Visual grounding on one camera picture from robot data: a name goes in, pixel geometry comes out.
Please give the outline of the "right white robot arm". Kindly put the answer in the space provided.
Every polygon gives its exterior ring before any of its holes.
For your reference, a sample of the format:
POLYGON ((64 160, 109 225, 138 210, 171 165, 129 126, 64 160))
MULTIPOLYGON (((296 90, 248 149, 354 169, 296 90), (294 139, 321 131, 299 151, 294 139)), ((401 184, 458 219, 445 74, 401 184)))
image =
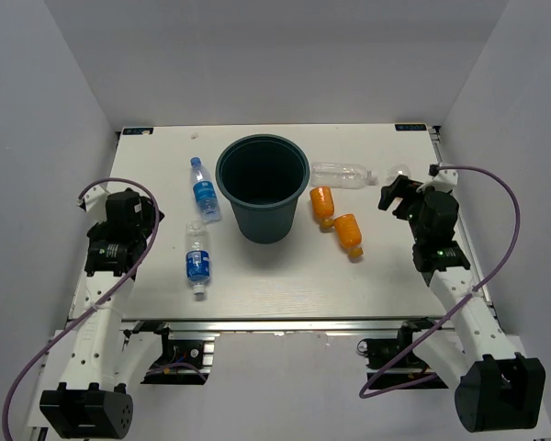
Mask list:
POLYGON ((378 207, 399 202, 393 214, 414 238, 413 263, 446 310, 459 338, 454 345, 433 325, 398 340, 405 365, 424 361, 454 392, 455 411, 470 433, 533 429, 545 387, 545 368, 509 340, 487 303, 472 287, 470 263, 455 241, 457 173, 440 170, 421 183, 399 175, 381 190, 378 207))

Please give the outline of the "clear plastic bottle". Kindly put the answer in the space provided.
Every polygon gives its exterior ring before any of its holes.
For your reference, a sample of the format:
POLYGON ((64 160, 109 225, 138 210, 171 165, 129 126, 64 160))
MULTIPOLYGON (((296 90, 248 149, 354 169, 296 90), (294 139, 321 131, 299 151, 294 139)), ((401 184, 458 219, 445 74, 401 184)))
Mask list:
POLYGON ((313 187, 361 189, 377 183, 377 173, 359 164, 315 162, 310 166, 313 187))

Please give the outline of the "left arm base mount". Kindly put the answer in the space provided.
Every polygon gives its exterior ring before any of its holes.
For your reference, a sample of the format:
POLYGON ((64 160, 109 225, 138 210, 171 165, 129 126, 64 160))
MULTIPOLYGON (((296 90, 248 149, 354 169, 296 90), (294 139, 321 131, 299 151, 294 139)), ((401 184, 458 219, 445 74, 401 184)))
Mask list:
POLYGON ((142 384, 202 386, 208 379, 216 336, 206 332, 173 329, 169 323, 139 322, 133 332, 155 335, 161 354, 151 364, 142 384))

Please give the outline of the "orange juice bottle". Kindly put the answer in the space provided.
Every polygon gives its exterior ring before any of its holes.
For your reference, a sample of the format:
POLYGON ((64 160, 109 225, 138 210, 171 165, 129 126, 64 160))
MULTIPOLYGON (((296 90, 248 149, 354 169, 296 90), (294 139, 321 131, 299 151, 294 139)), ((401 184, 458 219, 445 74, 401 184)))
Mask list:
POLYGON ((329 187, 314 187, 309 192, 312 213, 322 230, 333 227, 334 202, 329 187))
POLYGON ((348 257, 352 260, 360 259, 363 254, 362 233, 354 214, 344 214, 333 221, 333 227, 339 243, 348 257))

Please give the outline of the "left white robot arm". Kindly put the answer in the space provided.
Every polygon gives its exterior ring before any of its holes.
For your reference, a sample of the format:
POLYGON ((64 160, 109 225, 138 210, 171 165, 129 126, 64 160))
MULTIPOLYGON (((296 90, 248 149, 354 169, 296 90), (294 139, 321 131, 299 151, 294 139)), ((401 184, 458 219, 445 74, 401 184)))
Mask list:
POLYGON ((39 408, 61 438, 122 439, 133 410, 127 374, 136 365, 121 355, 120 325, 162 215, 131 188, 110 193, 92 187, 83 203, 96 217, 87 233, 83 312, 59 384, 41 393, 39 408))

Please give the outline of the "blue label water bottle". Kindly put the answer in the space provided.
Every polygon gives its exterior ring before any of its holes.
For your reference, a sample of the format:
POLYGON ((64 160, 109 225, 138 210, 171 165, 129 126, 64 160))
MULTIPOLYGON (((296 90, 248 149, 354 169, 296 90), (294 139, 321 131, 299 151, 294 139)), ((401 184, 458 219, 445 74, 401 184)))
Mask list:
POLYGON ((209 171, 198 157, 191 158, 190 165, 190 178, 198 214, 204 222, 220 221, 219 201, 209 171))

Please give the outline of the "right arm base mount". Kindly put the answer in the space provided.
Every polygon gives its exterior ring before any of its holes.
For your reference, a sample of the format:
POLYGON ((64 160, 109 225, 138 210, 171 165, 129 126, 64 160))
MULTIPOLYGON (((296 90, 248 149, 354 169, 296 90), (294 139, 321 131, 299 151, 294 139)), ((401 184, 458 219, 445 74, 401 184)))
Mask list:
MULTIPOLYGON (((367 379, 371 379, 387 362, 410 345, 416 333, 423 333, 432 325, 433 321, 429 319, 406 321, 402 323, 395 336, 365 338, 359 341, 356 351, 367 360, 367 379)), ((368 391, 383 390, 421 378, 429 378, 429 380, 422 384, 411 385, 407 390, 447 388, 438 377, 434 377, 434 373, 424 361, 410 352, 373 382, 368 391)))

